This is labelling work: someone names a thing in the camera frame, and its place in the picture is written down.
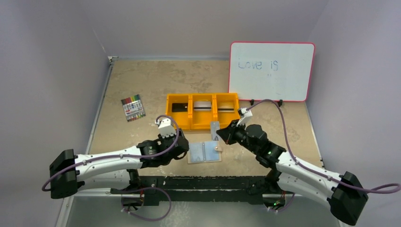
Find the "beige leather card holder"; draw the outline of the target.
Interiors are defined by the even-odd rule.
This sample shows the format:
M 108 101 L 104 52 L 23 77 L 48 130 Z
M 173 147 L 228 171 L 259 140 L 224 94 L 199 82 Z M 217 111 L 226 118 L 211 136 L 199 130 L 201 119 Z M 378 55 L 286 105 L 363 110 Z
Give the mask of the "beige leather card holder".
M 222 161 L 221 147 L 218 141 L 205 141 L 189 144 L 188 164 L 200 164 Z

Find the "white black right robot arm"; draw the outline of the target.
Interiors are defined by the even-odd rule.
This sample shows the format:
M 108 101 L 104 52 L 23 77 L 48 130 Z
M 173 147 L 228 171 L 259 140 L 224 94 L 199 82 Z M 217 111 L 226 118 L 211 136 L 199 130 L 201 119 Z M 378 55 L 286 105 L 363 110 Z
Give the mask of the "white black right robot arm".
M 233 120 L 227 127 L 216 131 L 227 144 L 238 143 L 255 154 L 256 160 L 271 169 L 265 180 L 270 192 L 290 191 L 322 204 L 339 221 L 354 226 L 368 201 L 359 179 L 351 172 L 339 174 L 292 157 L 267 137 L 257 124 L 237 125 Z

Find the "silver VIP credit card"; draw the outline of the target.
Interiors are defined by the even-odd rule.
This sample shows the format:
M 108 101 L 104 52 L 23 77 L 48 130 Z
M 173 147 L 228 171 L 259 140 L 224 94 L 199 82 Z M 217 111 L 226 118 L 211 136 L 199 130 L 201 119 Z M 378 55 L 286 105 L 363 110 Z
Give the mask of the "silver VIP credit card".
M 210 122 L 210 133 L 213 141 L 219 141 L 220 137 L 217 134 L 217 130 L 219 129 L 220 129 L 219 121 Z

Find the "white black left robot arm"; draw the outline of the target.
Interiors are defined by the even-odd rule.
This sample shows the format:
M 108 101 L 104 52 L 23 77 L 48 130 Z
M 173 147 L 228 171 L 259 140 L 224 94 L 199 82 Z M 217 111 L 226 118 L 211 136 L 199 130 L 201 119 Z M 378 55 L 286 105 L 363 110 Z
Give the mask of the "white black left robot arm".
M 50 179 L 42 190 L 50 192 L 52 199 L 94 188 L 136 193 L 141 187 L 141 180 L 133 174 L 136 170 L 166 166 L 172 160 L 183 158 L 188 151 L 189 142 L 182 130 L 103 154 L 75 154 L 73 149 L 67 149 L 50 164 Z

